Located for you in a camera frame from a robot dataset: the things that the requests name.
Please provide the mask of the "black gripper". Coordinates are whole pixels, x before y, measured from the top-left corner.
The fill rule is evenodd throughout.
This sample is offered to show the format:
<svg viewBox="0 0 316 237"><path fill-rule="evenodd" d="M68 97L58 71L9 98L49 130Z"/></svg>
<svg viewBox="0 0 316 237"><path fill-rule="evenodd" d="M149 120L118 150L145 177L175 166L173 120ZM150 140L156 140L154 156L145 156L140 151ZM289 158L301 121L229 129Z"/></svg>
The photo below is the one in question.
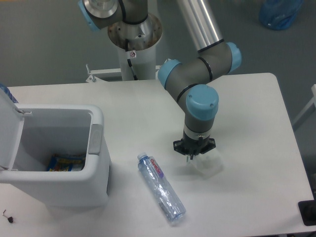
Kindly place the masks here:
<svg viewBox="0 0 316 237"><path fill-rule="evenodd" d="M182 155L198 155L205 154L216 148L215 139L209 136L203 138L199 137L197 140L190 138L186 133L183 133L182 140L173 142L174 151Z"/></svg>

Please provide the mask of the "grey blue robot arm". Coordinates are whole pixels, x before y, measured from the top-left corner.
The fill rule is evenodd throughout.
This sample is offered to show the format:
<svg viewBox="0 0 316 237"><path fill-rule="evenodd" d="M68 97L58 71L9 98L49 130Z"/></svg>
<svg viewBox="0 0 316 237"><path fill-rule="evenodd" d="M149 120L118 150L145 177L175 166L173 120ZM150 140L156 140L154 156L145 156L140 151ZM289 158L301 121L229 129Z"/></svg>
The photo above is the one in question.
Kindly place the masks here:
<svg viewBox="0 0 316 237"><path fill-rule="evenodd" d="M192 158L214 149L210 133L219 96L208 84L238 68L241 52L234 43L224 41L209 4L178 1L198 57L185 64L168 59L159 69L156 45L162 25L148 11L146 0L80 0L78 5L91 30L107 29L118 50L122 79L158 78L184 112L183 137L173 143L174 150Z"/></svg>

